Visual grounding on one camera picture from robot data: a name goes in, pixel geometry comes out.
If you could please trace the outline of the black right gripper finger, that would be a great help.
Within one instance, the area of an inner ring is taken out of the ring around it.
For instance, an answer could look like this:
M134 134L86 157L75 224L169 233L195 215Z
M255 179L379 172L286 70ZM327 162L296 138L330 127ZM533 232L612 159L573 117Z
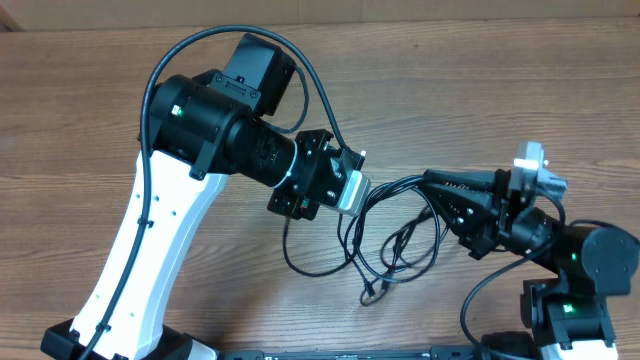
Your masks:
M468 250L494 250L499 206L489 193L443 184L422 183L419 189Z
M423 177L432 184L485 192L492 191L496 184L496 175L490 171L454 172L429 169L424 172Z

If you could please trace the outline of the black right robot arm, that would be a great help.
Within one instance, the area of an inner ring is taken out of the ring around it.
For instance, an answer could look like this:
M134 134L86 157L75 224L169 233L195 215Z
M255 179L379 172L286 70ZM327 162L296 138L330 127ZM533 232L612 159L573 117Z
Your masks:
M523 332L473 339L473 359L615 359L611 296L627 296L639 267L639 240L606 222L567 222L566 179L539 168L494 172L428 170L418 181L430 205L470 257L504 250L549 279L523 283Z

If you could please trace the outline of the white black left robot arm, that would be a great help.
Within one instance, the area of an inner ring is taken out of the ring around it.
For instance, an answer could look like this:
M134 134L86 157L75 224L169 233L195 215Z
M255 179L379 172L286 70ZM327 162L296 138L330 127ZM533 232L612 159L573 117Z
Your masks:
M223 69L163 76L163 57L145 88L141 150L128 208L101 276L81 311L48 328L42 351L55 359L216 359L219 352L168 328L177 275L209 208L234 174L268 187L268 208L313 219L320 207L359 215L370 188L363 153L337 125L304 131L271 125L293 76L321 80L292 42L240 25Z

